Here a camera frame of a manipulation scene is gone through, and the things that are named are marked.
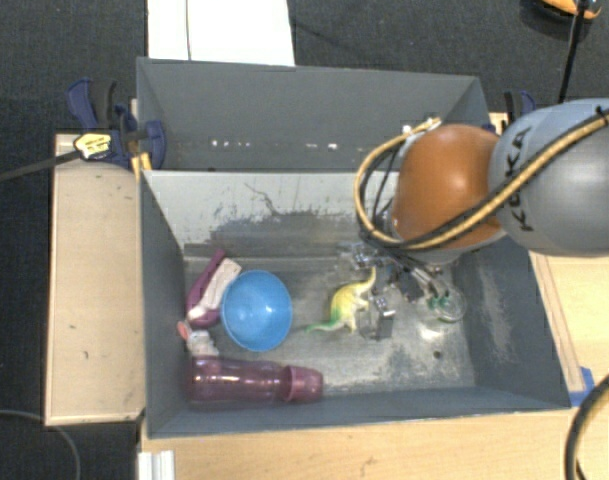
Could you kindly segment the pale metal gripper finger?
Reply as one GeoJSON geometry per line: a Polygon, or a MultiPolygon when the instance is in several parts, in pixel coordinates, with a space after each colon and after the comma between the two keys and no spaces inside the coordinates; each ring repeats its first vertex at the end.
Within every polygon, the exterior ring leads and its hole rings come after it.
{"type": "Polygon", "coordinates": [[[368,300],[368,307],[360,316],[360,334],[367,339],[382,339],[384,316],[385,298],[371,297],[368,300]]]}
{"type": "Polygon", "coordinates": [[[390,339],[393,335],[396,311],[394,309],[383,309],[378,311],[376,325],[376,339],[378,341],[390,339]]]}

